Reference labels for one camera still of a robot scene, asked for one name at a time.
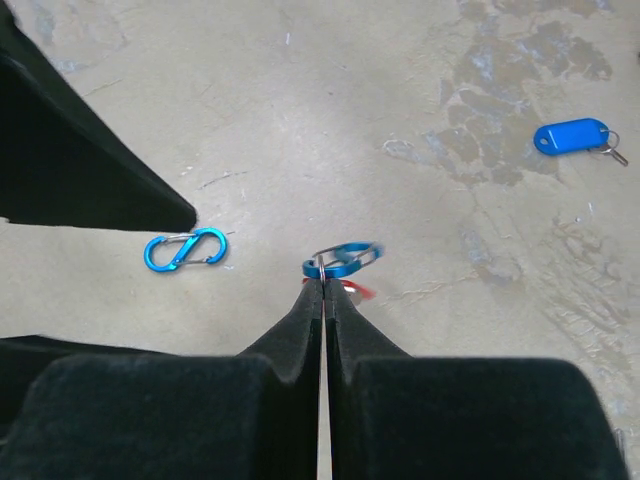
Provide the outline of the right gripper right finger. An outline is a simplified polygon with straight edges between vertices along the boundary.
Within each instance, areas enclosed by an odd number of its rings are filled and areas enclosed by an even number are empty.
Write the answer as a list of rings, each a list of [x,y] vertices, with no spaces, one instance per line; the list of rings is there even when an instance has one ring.
[[[572,363],[414,357],[325,291],[337,479],[625,479],[600,400]]]

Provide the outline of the red key tag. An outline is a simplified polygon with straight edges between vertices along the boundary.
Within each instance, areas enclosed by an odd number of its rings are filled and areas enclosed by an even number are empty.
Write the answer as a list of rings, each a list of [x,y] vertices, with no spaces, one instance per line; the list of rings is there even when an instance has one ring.
[[[321,282],[319,279],[312,279],[309,277],[304,277],[301,281],[301,283],[304,285],[306,283],[308,283],[309,281],[319,281]],[[346,280],[346,279],[340,279],[340,283],[342,285],[343,290],[346,292],[346,294],[349,296],[351,302],[354,305],[358,305],[360,304],[362,301],[368,301],[368,300],[372,300],[373,298],[376,297],[376,292],[368,287],[365,287],[364,285],[358,284],[356,282],[350,281],[350,280]],[[321,282],[321,285],[323,286],[324,289],[324,296],[327,297],[326,292],[328,291],[326,287],[326,285],[328,284],[328,280],[325,281],[325,283]]]

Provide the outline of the blue key tag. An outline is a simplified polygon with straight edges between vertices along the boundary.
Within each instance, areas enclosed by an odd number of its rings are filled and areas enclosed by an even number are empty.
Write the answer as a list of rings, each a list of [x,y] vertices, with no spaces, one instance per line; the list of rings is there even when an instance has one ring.
[[[536,149],[547,156],[593,152],[611,156],[622,166],[629,161],[617,151],[620,136],[602,121],[575,119],[541,126],[533,135]]]

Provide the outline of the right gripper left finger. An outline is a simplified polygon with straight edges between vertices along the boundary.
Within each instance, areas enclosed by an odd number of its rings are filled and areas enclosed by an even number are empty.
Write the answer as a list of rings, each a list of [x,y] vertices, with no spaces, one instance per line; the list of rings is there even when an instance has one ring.
[[[234,356],[1,342],[5,479],[312,479],[323,290]]]

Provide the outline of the light blue S carabiner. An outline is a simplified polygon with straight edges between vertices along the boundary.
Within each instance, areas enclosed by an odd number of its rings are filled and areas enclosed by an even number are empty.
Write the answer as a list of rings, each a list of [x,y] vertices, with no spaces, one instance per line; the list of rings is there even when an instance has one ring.
[[[193,258],[192,252],[199,246],[202,241],[208,239],[215,239],[218,242],[217,252],[213,255],[208,255],[201,259]],[[175,242],[181,243],[182,246],[178,249],[174,257],[165,265],[158,264],[154,260],[156,249],[161,245]],[[155,237],[145,246],[143,252],[143,260],[145,265],[153,272],[170,273],[176,271],[183,265],[217,264],[225,258],[227,251],[228,240],[226,235],[218,229],[207,227],[196,229],[189,233]]]

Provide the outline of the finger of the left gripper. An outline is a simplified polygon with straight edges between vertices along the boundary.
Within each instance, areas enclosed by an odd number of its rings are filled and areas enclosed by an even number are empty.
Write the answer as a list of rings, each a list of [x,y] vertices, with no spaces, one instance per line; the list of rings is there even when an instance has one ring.
[[[145,165],[1,6],[1,216],[14,224],[182,233],[195,208]]]

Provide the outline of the dark blue S carabiner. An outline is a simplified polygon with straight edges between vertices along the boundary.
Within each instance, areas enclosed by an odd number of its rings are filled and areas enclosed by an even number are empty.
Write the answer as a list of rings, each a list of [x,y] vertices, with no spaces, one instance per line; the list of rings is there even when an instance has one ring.
[[[315,252],[302,264],[302,273],[311,279],[341,279],[355,274],[383,255],[384,247],[379,242],[347,242]]]

